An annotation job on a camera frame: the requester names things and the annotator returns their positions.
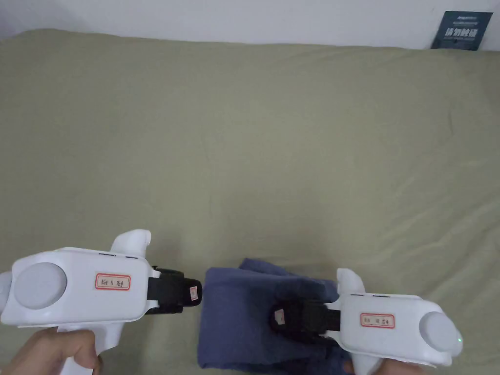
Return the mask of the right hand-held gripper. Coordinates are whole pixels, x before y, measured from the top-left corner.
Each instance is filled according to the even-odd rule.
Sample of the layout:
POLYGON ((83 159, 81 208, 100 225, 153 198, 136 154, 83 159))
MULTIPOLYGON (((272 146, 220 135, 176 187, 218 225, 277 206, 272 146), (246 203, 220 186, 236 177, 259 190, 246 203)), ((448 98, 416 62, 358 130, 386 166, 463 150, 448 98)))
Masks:
POLYGON ((286 339, 320 344, 334 340, 350 353, 358 375, 372 375, 382 360, 451 366, 463 349, 461 333, 442 308, 416 295, 367 293, 359 275, 339 268, 338 299, 278 301, 269 325, 286 339), (326 330, 326 314, 339 321, 326 330))

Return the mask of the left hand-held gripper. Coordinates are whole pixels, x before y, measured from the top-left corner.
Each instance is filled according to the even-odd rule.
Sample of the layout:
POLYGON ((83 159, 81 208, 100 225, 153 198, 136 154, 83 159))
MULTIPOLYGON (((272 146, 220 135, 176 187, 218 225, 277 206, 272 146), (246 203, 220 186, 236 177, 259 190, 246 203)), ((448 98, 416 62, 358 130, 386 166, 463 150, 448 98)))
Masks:
POLYGON ((150 231, 135 229, 120 234, 110 251, 66 247, 17 260, 1 275, 1 323, 90 330, 101 354, 118 346, 125 323, 152 308, 177 314, 199 306, 201 281, 181 271, 155 271, 145 257, 150 241, 150 231), (148 281, 158 276, 158 301, 150 301, 148 281))

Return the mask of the person's right hand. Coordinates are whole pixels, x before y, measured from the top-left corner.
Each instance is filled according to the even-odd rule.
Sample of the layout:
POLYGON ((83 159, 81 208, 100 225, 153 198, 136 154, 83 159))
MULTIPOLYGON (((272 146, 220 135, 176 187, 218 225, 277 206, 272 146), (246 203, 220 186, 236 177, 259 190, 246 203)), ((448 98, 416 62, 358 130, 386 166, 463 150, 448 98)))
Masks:
POLYGON ((382 360, 373 375, 425 375, 426 372, 415 364, 400 362, 392 359, 382 360))

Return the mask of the person's left hand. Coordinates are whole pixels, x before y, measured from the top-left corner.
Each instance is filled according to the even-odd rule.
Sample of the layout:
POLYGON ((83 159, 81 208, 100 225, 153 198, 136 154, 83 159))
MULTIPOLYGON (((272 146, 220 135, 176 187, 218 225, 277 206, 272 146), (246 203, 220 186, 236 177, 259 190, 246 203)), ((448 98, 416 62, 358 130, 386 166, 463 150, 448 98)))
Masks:
POLYGON ((48 328, 33 334, 11 361, 2 375, 59 375, 67 358, 99 375, 103 361, 95 350, 95 335, 89 330, 58 332, 48 328))

